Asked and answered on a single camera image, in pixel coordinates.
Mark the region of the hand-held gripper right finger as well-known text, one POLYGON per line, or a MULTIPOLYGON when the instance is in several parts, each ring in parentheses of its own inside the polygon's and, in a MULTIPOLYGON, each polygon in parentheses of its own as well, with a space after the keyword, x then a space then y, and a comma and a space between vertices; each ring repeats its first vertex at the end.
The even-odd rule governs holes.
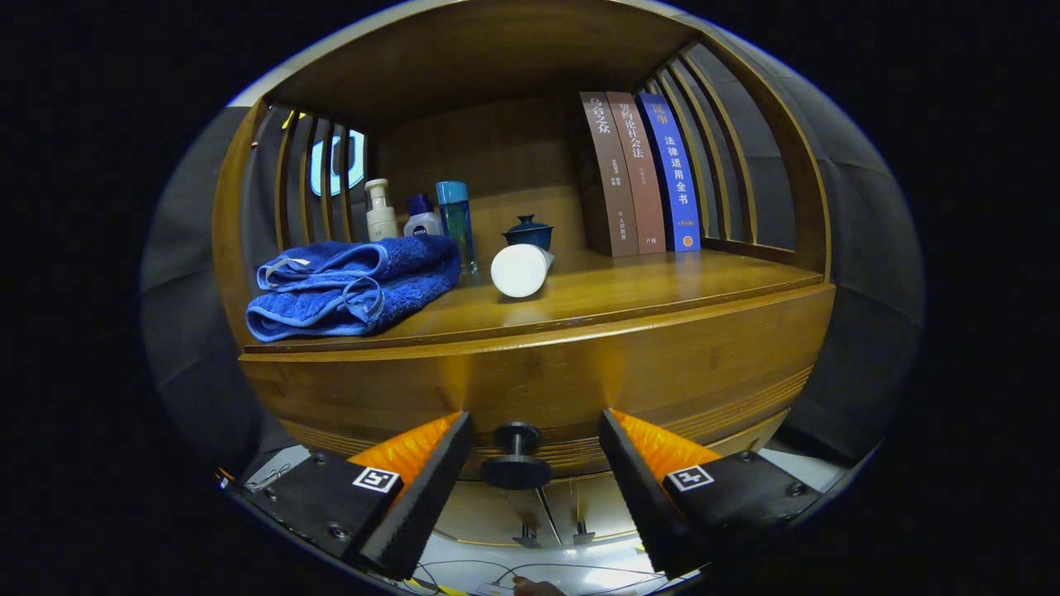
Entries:
POLYGON ((653 569, 670 579, 749 560, 822 499, 753 450, 720 455, 624 411, 599 442, 653 569))

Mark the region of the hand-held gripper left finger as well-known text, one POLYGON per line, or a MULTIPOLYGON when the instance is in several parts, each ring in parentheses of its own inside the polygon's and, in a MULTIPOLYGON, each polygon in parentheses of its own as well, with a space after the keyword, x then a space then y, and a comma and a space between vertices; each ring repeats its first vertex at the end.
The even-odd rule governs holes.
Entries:
POLYGON ((234 491, 310 551, 408 579, 465 467, 472 430, 469 411, 454 411, 355 458, 292 446, 234 491))

